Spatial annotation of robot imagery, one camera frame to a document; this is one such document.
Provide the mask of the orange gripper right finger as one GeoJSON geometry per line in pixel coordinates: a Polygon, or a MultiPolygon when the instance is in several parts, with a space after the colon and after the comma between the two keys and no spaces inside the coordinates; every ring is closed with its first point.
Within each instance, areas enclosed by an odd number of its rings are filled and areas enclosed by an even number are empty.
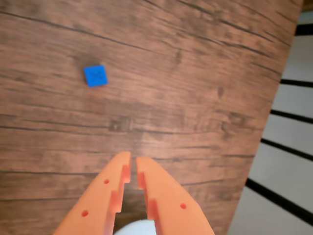
{"type": "Polygon", "coordinates": [[[156,161],[136,159],[139,189],[144,190],[147,218],[158,235],[213,235],[199,204],[156,161]]]}

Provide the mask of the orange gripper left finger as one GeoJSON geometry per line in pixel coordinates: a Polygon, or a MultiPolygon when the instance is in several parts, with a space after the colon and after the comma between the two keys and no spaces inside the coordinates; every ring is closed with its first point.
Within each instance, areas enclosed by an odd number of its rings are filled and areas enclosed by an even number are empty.
{"type": "Polygon", "coordinates": [[[55,235],[112,235],[131,178],[131,154],[114,156],[60,223],[55,235]]]}

